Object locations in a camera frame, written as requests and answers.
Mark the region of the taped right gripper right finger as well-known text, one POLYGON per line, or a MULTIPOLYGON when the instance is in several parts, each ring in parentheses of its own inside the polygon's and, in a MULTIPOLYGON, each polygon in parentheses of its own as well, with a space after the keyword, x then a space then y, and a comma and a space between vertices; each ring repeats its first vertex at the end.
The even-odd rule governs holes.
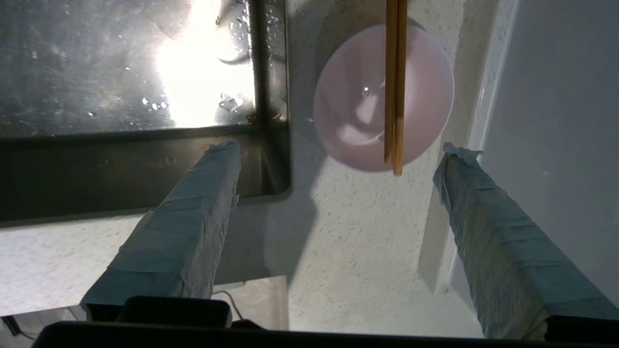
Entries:
POLYGON ((443 145, 433 181, 487 339, 617 339, 618 308, 477 161, 443 145))

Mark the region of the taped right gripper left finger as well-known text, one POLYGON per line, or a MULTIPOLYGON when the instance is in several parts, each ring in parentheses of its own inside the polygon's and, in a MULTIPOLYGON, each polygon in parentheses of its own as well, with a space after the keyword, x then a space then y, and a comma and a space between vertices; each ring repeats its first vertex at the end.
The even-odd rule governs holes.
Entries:
POLYGON ((146 213, 80 301, 90 321, 113 321, 132 297, 210 299, 230 213, 238 203, 239 141, 210 145, 146 213))

